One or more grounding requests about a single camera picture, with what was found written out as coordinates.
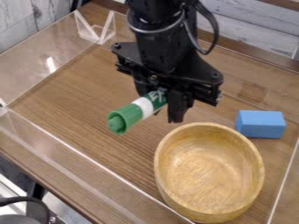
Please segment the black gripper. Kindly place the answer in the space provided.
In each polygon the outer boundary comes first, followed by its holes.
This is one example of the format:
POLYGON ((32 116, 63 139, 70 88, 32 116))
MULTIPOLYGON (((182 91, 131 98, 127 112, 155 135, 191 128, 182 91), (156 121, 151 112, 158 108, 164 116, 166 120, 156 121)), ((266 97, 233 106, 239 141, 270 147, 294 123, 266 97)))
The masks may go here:
POLYGON ((194 101, 213 106, 221 100, 221 71, 202 58, 207 53, 198 41, 194 21, 128 24, 134 42, 118 42, 112 53, 118 70, 134 77, 140 96, 158 88, 167 90, 168 123, 182 123, 194 101))

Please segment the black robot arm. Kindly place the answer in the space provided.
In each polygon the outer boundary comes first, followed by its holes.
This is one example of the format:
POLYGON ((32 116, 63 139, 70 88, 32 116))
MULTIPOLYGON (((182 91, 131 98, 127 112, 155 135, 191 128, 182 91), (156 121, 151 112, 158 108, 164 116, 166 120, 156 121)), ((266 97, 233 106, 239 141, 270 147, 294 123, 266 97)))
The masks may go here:
POLYGON ((167 90, 171 123, 180 123, 196 101, 215 106, 225 76, 202 58, 211 53, 198 41, 198 16, 210 21, 214 35, 219 23, 201 0, 126 0, 126 21, 134 42, 118 42, 112 53, 116 69, 134 77, 140 95, 167 90))

